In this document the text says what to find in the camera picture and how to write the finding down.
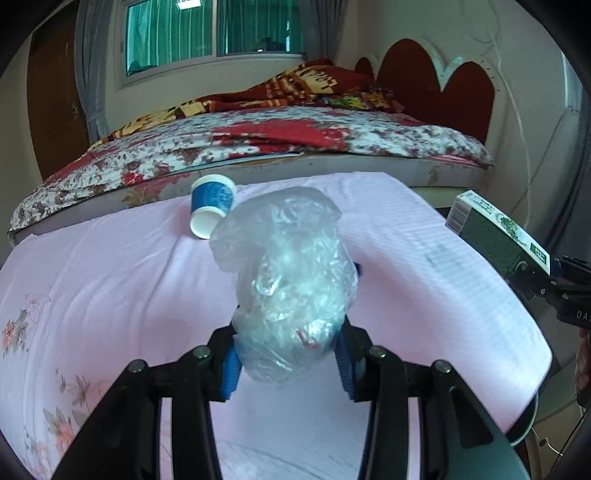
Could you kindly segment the person's right hand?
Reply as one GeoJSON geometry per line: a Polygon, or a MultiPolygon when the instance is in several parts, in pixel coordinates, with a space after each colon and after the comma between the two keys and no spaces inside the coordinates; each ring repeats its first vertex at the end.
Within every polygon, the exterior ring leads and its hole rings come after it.
{"type": "Polygon", "coordinates": [[[581,394],[590,384],[590,332],[579,330],[580,345],[576,354],[576,367],[574,374],[574,391],[581,394]]]}

